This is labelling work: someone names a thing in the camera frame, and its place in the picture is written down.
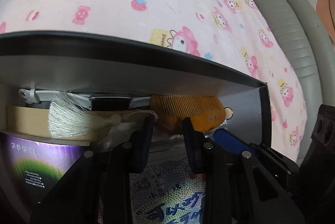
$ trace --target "cartoon print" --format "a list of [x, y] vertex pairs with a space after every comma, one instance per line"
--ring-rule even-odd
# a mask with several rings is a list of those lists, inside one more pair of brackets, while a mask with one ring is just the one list
[[38, 10], [32, 10], [26, 17], [26, 21], [35, 21], [40, 16], [40, 12]]
[[235, 2], [234, 0], [222, 0], [224, 2], [224, 4], [226, 4], [226, 6], [228, 7], [228, 9], [232, 12], [232, 13], [236, 13], [236, 11], [239, 8], [239, 5], [237, 4], [237, 2]]
[[283, 79], [278, 81], [278, 85], [280, 88], [281, 98], [284, 101], [284, 105], [285, 107], [289, 107], [294, 98], [293, 88], [289, 87]]
[[263, 46], [268, 47], [268, 48], [271, 48], [273, 46], [272, 41], [269, 40], [269, 37], [267, 36], [264, 30], [259, 29], [258, 34], [259, 34], [259, 39], [261, 39]]
[[218, 27], [221, 29], [224, 29], [226, 31], [229, 31], [232, 33], [232, 29], [228, 25], [227, 20], [224, 18], [223, 14], [219, 11], [217, 7], [214, 7], [215, 11], [213, 12], [214, 14], [214, 19]]
[[299, 128], [298, 128], [298, 126], [296, 126], [295, 131], [290, 133], [290, 144], [291, 144], [291, 146], [295, 147], [298, 144], [298, 140], [299, 140]]
[[283, 128], [287, 129], [287, 127], [288, 127], [288, 125], [287, 125], [287, 119], [284, 120], [284, 122], [283, 122], [282, 125], [283, 125]]
[[270, 109], [271, 109], [271, 121], [275, 121], [277, 118], [277, 113], [272, 106]]
[[78, 11], [76, 12], [75, 18], [72, 20], [72, 23], [77, 25], [85, 24], [85, 19], [88, 18], [88, 12], [91, 10], [90, 7], [79, 6]]
[[5, 33], [6, 31], [6, 22], [2, 22], [0, 25], [0, 34]]
[[250, 56], [248, 55], [247, 51], [244, 48], [241, 49], [241, 54], [242, 54], [242, 56], [245, 59], [245, 63], [247, 65], [247, 67], [248, 67], [248, 70], [249, 70], [251, 76], [253, 78], [256, 78], [257, 77], [256, 70], [258, 69], [257, 58], [255, 56], [252, 56], [250, 58]]
[[250, 8], [258, 10], [258, 8], [257, 8], [257, 6], [256, 6], [256, 4], [254, 3], [253, 0], [246, 0], [246, 4], [247, 4]]
[[168, 48], [182, 51], [194, 56], [200, 57], [198, 52], [198, 42], [195, 40], [193, 33], [187, 28], [183, 27], [182, 31], [170, 31], [172, 38], [169, 38], [167, 42], [169, 43]]
[[144, 11], [144, 10], [147, 9], [147, 7], [146, 7], [146, 1], [144, 1], [144, 0], [133, 0], [131, 2], [131, 6], [136, 11]]

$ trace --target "cartoon bunny print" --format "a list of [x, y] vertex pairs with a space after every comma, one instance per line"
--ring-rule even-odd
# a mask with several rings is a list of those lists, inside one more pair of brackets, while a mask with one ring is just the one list
[[200, 57], [197, 50], [198, 42], [195, 40], [195, 37], [189, 28], [184, 26], [181, 31], [176, 32], [172, 30], [170, 33], [172, 38], [167, 40], [169, 43], [168, 48]]

